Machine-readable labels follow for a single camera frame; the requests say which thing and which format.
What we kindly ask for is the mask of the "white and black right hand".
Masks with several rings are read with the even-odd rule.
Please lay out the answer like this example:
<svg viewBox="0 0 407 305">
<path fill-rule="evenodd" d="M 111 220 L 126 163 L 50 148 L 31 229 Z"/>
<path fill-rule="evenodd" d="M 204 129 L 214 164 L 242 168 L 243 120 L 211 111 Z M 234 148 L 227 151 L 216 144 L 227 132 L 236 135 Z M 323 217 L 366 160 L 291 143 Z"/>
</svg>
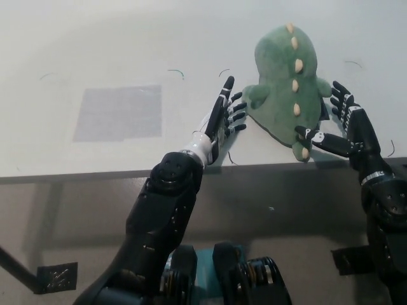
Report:
<svg viewBox="0 0 407 305">
<path fill-rule="evenodd" d="M 332 113 L 339 119 L 345 136 L 300 125 L 295 127 L 295 132 L 315 147 L 347 158 L 350 166 L 358 172 L 362 186 L 392 179 L 394 172 L 382 158 L 380 143 L 365 109 L 337 81 L 333 81 L 331 93 Z"/>
</svg>

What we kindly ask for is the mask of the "white and black left hand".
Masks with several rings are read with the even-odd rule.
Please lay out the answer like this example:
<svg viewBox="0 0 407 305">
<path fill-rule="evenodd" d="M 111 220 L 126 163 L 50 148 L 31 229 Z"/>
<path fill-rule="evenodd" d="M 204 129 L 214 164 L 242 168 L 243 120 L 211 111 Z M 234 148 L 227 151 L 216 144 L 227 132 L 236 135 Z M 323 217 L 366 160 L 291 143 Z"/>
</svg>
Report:
<svg viewBox="0 0 407 305">
<path fill-rule="evenodd" d="M 204 117 L 202 125 L 192 133 L 191 141 L 182 153 L 191 156 L 206 168 L 218 159 L 224 143 L 234 134 L 246 129 L 247 103 L 241 102 L 242 92 L 232 94 L 235 78 L 229 76 L 215 104 Z"/>
</svg>

